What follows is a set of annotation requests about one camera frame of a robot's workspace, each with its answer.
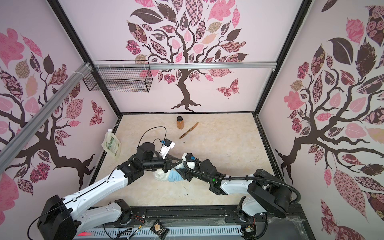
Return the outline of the light blue bear hoodie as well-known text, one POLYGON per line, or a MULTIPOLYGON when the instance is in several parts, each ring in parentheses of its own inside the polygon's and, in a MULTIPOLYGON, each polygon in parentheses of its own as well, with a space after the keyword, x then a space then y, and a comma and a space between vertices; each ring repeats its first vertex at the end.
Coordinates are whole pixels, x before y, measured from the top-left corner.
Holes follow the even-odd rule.
POLYGON ((174 169, 170 170, 168 172, 168 177, 166 177, 167 181, 169 182, 180 182, 184 181, 183 177, 174 169))

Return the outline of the white teddy bear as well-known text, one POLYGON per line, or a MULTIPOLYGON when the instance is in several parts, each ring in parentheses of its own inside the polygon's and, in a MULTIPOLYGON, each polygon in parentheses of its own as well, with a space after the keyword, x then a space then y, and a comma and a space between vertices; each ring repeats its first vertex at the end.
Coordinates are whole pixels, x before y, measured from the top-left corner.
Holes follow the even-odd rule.
MULTIPOLYGON (((174 170, 176 169, 181 169, 181 164, 174 168, 174 170)), ((162 169, 158 169, 153 173, 153 175, 157 181, 168 182, 166 179, 166 177, 169 175, 168 172, 165 173, 162 169)))

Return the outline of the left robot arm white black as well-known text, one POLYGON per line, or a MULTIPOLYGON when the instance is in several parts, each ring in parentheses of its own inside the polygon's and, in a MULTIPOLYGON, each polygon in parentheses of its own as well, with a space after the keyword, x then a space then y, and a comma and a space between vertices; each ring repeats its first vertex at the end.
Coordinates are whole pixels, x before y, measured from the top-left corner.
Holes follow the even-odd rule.
POLYGON ((136 154, 118 165, 108 176, 74 194, 47 200, 37 228, 45 240, 72 240, 76 235, 108 223, 128 224, 133 218, 131 207, 122 199, 104 207, 94 204, 141 178, 145 171, 161 169, 164 173, 182 163, 169 156, 175 143, 165 139, 159 152, 153 143, 137 147, 136 154))

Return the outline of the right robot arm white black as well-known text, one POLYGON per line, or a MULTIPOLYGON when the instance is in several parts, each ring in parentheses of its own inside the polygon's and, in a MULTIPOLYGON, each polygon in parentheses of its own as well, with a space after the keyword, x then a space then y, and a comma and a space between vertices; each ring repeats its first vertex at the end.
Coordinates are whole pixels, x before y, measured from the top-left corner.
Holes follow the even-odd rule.
POLYGON ((209 190, 220 195, 242 194, 240 213, 254 216, 268 213, 285 218, 291 204, 293 190, 275 176, 263 169, 253 175, 231 177, 220 173, 209 159, 200 161, 195 157, 184 160, 176 166, 183 180, 199 179, 209 184, 209 190))

